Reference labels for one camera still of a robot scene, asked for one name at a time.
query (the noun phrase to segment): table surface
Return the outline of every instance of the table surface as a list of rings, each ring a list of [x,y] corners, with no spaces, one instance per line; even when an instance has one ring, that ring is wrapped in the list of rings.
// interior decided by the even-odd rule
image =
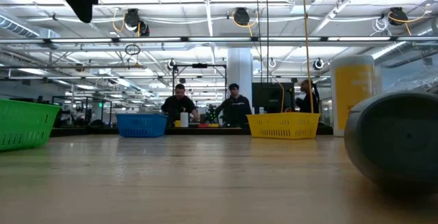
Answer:
[[[438,223],[436,197],[392,197],[343,140],[52,138],[0,154],[0,223]]]

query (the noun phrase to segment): fluorescent light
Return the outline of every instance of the fluorescent light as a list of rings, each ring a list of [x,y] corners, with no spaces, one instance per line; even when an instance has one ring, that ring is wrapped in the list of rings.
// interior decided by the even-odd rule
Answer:
[[[86,86],[86,85],[81,85],[81,84],[76,85],[76,87],[78,87],[78,88],[83,88],[83,89],[85,89],[85,90],[94,90],[94,89],[95,89],[94,86]]]
[[[47,77],[47,79],[81,79],[81,77]]]
[[[0,43],[44,43],[41,39],[0,39]]]
[[[62,81],[62,80],[57,80],[57,79],[54,79],[55,80],[55,82],[57,82],[57,83],[59,83],[59,84],[64,84],[64,85],[70,85],[69,83],[67,83],[67,82],[64,82],[64,81]]]
[[[342,37],[329,37],[330,41],[382,41],[389,40],[389,36],[342,36]]]
[[[120,38],[120,42],[179,42],[180,38]]]
[[[125,87],[130,87],[131,86],[131,84],[128,81],[124,80],[124,79],[118,79],[117,82],[119,84],[125,86]]]
[[[438,40],[438,36],[422,36],[422,37],[410,37],[410,36],[401,36],[398,38],[400,41],[436,41]]]
[[[190,42],[235,42],[235,41],[239,41],[239,42],[250,42],[251,38],[250,37],[215,37],[215,38],[210,38],[210,37],[195,37],[195,38],[189,38]]]
[[[38,69],[19,69],[19,71],[23,71],[23,72],[31,73],[31,74],[36,74],[36,75],[46,75],[47,74],[47,72],[41,71]]]
[[[267,37],[261,37],[260,40],[262,41],[267,41],[268,38]],[[290,42],[305,42],[306,38],[305,37],[277,37],[277,36],[273,36],[273,37],[269,37],[269,40],[271,41],[290,41]],[[309,41],[319,41],[321,40],[321,37],[309,37]]]
[[[111,35],[115,35],[115,36],[117,36],[117,37],[120,37],[120,35],[117,34],[117,32],[110,32],[110,34],[111,34]]]
[[[111,38],[74,38],[74,39],[51,39],[54,43],[99,43],[99,42],[112,42]]]

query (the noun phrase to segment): green basket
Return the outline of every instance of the green basket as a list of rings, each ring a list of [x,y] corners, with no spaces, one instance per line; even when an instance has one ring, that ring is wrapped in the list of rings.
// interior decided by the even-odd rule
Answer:
[[[59,110],[56,105],[0,99],[0,151],[47,144]]]

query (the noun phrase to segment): duct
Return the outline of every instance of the duct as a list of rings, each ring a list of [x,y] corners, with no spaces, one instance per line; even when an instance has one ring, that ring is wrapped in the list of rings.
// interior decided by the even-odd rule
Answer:
[[[399,62],[397,62],[395,64],[391,64],[391,65],[388,65],[388,66],[382,66],[382,68],[394,69],[394,68],[397,68],[399,66],[403,66],[405,64],[409,64],[409,63],[415,62],[417,60],[423,60],[426,57],[430,57],[430,56],[435,55],[437,53],[438,53],[437,50],[430,50],[430,51],[427,51],[427,52],[419,52],[414,57],[410,57],[409,59],[401,60],[401,61],[399,61]]]
[[[421,25],[418,25],[417,27],[414,27],[411,30],[412,35],[414,36],[435,36],[438,35],[438,32],[435,32],[433,30],[432,24],[436,23],[436,18],[431,19],[425,23],[422,23]],[[394,54],[395,52],[406,52],[406,50],[411,50],[413,47],[413,44],[409,42],[395,42],[393,44],[387,45],[386,47],[379,47],[374,48],[369,51],[366,51],[362,54],[371,55],[374,60],[376,61],[376,64],[381,64],[385,62],[386,60],[390,59],[390,56]]]
[[[26,22],[22,22],[19,18],[7,14],[0,10],[0,28],[7,29],[19,36],[26,38],[59,38],[60,35],[52,31],[51,29],[45,29],[29,25]],[[56,49],[57,45],[43,44],[41,47],[48,47],[50,49]]]

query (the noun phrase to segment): person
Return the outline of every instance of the person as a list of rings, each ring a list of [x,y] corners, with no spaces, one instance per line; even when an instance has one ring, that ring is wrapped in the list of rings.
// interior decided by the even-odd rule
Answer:
[[[185,87],[182,84],[175,86],[175,95],[166,99],[162,106],[163,113],[170,117],[170,120],[178,121],[182,112],[192,114],[194,120],[198,120],[198,110],[193,101],[185,95]]]
[[[312,92],[312,99],[313,99],[313,113],[319,114],[320,113],[320,93],[318,92],[318,88],[316,85],[311,82],[312,88],[315,90],[315,92]],[[301,91],[306,93],[306,96],[304,99],[297,98],[296,99],[296,105],[300,108],[300,112],[311,112],[311,104],[310,104],[310,87],[309,87],[309,80],[306,79],[303,82],[301,82]]]
[[[230,84],[230,97],[225,100],[217,109],[216,116],[224,110],[224,122],[234,127],[242,127],[248,123],[247,114],[253,114],[249,101],[246,97],[239,95],[239,86]]]

